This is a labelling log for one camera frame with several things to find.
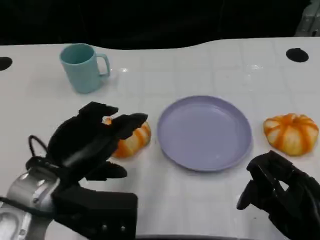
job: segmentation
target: mug handle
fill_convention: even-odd
[[[103,58],[105,61],[105,65],[106,65],[106,73],[100,73],[100,76],[106,75],[107,77],[109,77],[110,76],[110,63],[109,63],[109,59],[108,59],[107,55],[105,55],[103,53],[97,53],[96,57]]]

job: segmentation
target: plate rim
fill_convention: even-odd
[[[182,101],[185,101],[185,100],[188,100],[188,99],[196,99],[196,98],[209,98],[209,99],[214,99],[214,100],[218,100],[218,101],[221,101],[221,102],[224,102],[228,105],[231,105],[233,108],[235,108],[236,110],[239,111],[239,113],[243,116],[245,122],[247,123],[248,125],[248,134],[249,134],[249,141],[248,141],[248,146],[246,148],[246,150],[244,151],[244,153],[236,160],[236,161],[233,161],[225,166],[221,166],[221,167],[215,167],[215,168],[206,168],[206,169],[199,169],[199,168],[193,168],[193,167],[188,167],[188,166],[185,166],[183,164],[181,164],[180,162],[177,162],[176,160],[174,160],[172,157],[170,157],[163,149],[163,144],[162,144],[162,141],[160,140],[160,124],[165,115],[165,113],[167,111],[169,111],[174,105],[178,104],[179,102],[182,102]],[[160,148],[161,148],[161,151],[162,153],[165,155],[166,158],[168,158],[169,160],[171,160],[172,162],[174,162],[175,164],[185,168],[185,169],[188,169],[188,170],[192,170],[192,171],[195,171],[195,172],[207,172],[207,173],[213,173],[213,172],[220,172],[220,171],[223,171],[223,170],[227,170],[227,169],[230,169],[232,167],[235,167],[237,166],[239,163],[241,163],[244,158],[251,152],[252,148],[253,148],[253,132],[252,132],[252,128],[251,128],[251,125],[250,125],[250,122],[248,120],[248,118],[246,117],[246,115],[238,108],[236,107],[234,104],[232,104],[231,102],[227,101],[227,100],[224,100],[220,97],[216,97],[216,96],[211,96],[211,95],[191,95],[191,96],[186,96],[186,97],[182,97],[182,98],[179,98],[177,99],[176,101],[174,101],[173,103],[171,103],[169,106],[167,106],[160,114],[160,117],[157,121],[157,125],[156,125],[156,134],[157,134],[157,140],[159,142],[159,145],[160,145]]]

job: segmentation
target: white table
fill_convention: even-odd
[[[307,114],[320,125],[320,38],[221,40],[164,50],[112,50],[108,55],[117,76],[97,92],[75,93],[59,62],[65,45],[0,46],[0,56],[13,64],[0,71],[0,194],[24,171],[30,153],[27,137],[46,143],[57,126],[85,104],[117,106],[120,113],[145,112],[153,136],[150,145],[129,162],[124,179],[83,182],[101,191],[133,192],[139,197],[138,234],[195,234],[256,240],[282,240],[267,214],[255,207],[236,209],[248,183],[248,162],[271,147],[262,132],[267,117],[289,112]],[[286,50],[302,48],[306,63],[287,59]],[[159,147],[156,124],[162,110],[189,95],[213,95],[244,112],[253,130],[254,147],[230,170],[200,174],[167,160]],[[290,158],[320,181],[320,147]],[[57,223],[47,240],[79,240]]]

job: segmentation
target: dark wall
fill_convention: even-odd
[[[291,37],[309,0],[0,0],[0,45],[178,48]]]

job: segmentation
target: small pumpkin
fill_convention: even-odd
[[[319,134],[311,118],[295,113],[268,118],[263,123],[263,130],[269,144],[289,156],[310,152]]]
[[[112,118],[107,117],[103,123],[106,125],[112,124]],[[133,131],[132,136],[118,142],[118,148],[112,156],[119,159],[131,157],[145,147],[150,142],[150,138],[150,126],[147,122],[144,122],[140,128]]]

